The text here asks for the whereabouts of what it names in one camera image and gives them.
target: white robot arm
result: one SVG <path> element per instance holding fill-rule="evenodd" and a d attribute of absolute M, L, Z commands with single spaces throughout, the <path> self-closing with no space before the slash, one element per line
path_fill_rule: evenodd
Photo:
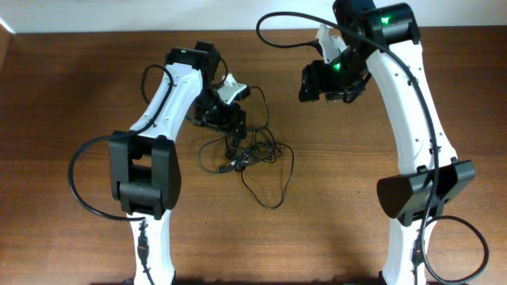
<path fill-rule="evenodd" d="M 175 47 L 166 56 L 165 66 L 154 64 L 145 70 L 142 91 L 146 101 L 147 72 L 157 67 L 164 75 L 152 102 L 131 130 L 91 140 L 71 160 L 69 182 L 80 204 L 103 218 L 131 223 L 137 266 L 135 285 L 167 284 L 174 278 L 169 222 L 181 187 L 174 143 L 188 110 L 195 108 L 194 116 L 188 118 L 200 127 L 238 139 L 246 136 L 246 114 L 234 101 L 247 97 L 250 89 L 228 74 L 227 65 L 224 79 L 213 85 L 220 60 L 210 43 L 198 42 L 194 49 Z M 74 164 L 80 153 L 105 140 L 109 140 L 112 195 L 121 202 L 127 218 L 92 208 L 74 185 Z M 135 163 L 142 156 L 151 157 L 151 167 Z"/>
<path fill-rule="evenodd" d="M 407 4 L 377 9 L 372 0 L 336 0 L 333 10 L 338 25 L 303 13 L 269 13 L 257 23 L 257 35 L 275 48 L 306 45 L 322 55 L 322 60 L 315 60 L 303 69 L 299 91 L 302 102 L 319 100 L 324 93 L 328 101 L 352 103 L 362 94 L 371 76 L 379 86 L 395 133 L 400 171 L 400 175 L 381 179 L 377 184 L 380 204 L 391 218 L 387 262 L 379 274 L 379 282 L 426 284 L 426 266 L 441 283 L 466 283 L 487 265 L 486 240 L 468 222 L 442 216 L 442 211 L 475 177 L 475 169 L 471 161 L 458 161 L 436 114 L 424 73 L 421 35 L 414 13 Z M 317 40 L 274 44 L 262 36 L 260 25 L 276 16 L 303 17 L 324 25 Z M 330 36 L 326 25 L 341 30 L 344 39 Z M 481 240 L 484 260 L 472 275 L 445 280 L 430 268 L 425 251 L 435 221 L 440 219 L 463 223 Z"/>

